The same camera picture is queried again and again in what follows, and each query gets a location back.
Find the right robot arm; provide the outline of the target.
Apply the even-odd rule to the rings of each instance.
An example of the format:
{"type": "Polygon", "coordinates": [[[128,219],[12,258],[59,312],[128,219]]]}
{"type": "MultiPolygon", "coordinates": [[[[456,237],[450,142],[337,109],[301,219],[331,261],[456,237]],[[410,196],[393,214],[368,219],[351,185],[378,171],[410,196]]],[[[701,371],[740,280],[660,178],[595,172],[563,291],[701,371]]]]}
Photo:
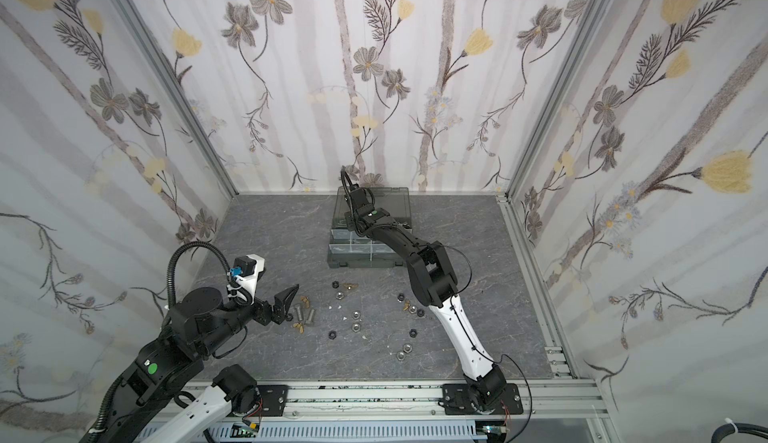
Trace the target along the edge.
{"type": "Polygon", "coordinates": [[[416,236],[409,212],[391,212],[386,207],[395,197],[380,201],[382,190],[354,182],[345,167],[340,170],[340,182],[347,229],[386,246],[401,259],[413,296],[437,318],[458,356],[466,396],[445,407],[458,413],[491,414],[498,409],[511,413],[511,384],[501,361],[485,350],[469,321],[449,248],[416,236]]]}

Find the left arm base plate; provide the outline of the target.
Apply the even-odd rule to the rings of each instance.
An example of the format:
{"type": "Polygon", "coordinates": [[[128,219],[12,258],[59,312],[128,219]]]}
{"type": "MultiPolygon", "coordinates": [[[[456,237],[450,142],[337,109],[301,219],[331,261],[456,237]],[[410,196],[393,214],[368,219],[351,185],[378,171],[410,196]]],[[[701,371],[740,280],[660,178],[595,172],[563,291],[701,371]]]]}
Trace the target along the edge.
{"type": "Polygon", "coordinates": [[[289,392],[288,385],[260,385],[260,399],[252,416],[282,417],[289,392]]]}

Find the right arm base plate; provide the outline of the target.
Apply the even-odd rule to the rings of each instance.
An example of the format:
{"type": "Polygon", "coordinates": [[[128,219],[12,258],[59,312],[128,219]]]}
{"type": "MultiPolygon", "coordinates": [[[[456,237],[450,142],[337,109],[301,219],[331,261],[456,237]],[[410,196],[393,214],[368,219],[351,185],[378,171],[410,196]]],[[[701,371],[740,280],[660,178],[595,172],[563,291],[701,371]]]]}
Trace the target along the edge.
{"type": "Polygon", "coordinates": [[[446,415],[522,415],[523,399],[518,386],[506,384],[501,392],[483,393],[468,384],[444,384],[438,405],[446,415]]]}

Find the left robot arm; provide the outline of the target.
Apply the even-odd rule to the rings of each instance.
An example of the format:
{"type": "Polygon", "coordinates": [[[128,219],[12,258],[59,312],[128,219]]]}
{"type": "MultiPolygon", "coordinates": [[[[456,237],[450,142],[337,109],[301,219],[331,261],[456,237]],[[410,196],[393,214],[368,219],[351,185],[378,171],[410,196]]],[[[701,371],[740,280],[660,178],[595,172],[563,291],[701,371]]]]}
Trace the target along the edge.
{"type": "Polygon", "coordinates": [[[228,262],[213,244],[194,241],[180,246],[166,270],[168,312],[154,340],[110,385],[85,442],[131,442],[164,409],[185,385],[197,376],[207,360],[222,359],[221,347],[247,326],[283,323],[298,286],[277,293],[272,302],[256,296],[265,261],[246,255],[228,262]],[[175,272],[181,256],[193,248],[205,248],[225,271],[225,290],[199,287],[183,298],[176,294],[175,272]]]}

